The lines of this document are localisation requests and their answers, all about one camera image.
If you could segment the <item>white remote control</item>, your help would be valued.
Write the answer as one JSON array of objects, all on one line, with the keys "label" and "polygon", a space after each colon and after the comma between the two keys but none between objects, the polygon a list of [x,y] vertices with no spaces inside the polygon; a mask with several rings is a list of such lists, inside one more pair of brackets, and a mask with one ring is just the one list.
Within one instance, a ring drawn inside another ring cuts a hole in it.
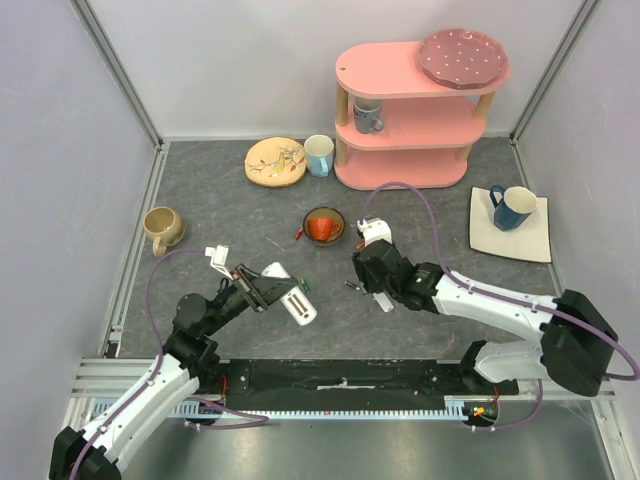
[{"label": "white remote control", "polygon": [[280,299],[280,303],[300,326],[306,326],[315,320],[317,310],[307,298],[300,282],[291,277],[279,262],[271,263],[262,270],[261,274],[270,278],[293,280],[294,285]]}]

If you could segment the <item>white battery cover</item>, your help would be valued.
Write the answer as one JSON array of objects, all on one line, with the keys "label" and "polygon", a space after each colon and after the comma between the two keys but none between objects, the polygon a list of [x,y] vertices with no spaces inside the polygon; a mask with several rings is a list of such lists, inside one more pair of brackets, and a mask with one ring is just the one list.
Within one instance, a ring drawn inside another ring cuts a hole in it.
[{"label": "white battery cover", "polygon": [[393,303],[385,293],[374,293],[373,298],[384,313],[389,313],[394,310]]}]

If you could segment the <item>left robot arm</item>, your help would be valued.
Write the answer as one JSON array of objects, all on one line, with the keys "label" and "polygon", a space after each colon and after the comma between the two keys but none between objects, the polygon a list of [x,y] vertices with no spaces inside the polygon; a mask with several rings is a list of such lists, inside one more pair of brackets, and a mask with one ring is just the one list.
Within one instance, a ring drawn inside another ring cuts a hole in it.
[{"label": "left robot arm", "polygon": [[210,337],[247,309],[267,310],[299,285],[295,278],[259,275],[241,265],[213,299],[183,296],[173,329],[149,369],[94,421],[55,438],[50,479],[120,479],[133,456],[189,395],[219,382],[217,343]]}]

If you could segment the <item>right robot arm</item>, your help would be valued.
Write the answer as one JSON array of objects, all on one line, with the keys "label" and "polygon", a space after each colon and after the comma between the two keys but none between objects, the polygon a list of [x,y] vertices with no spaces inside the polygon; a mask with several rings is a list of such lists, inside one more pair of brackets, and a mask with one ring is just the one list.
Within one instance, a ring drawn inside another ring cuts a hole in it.
[{"label": "right robot arm", "polygon": [[591,301],[566,290],[554,298],[475,283],[429,262],[412,264],[377,240],[352,256],[364,289],[412,311],[464,317],[517,336],[504,345],[474,342],[458,368],[467,392],[525,378],[550,379],[577,395],[599,393],[618,336]]}]

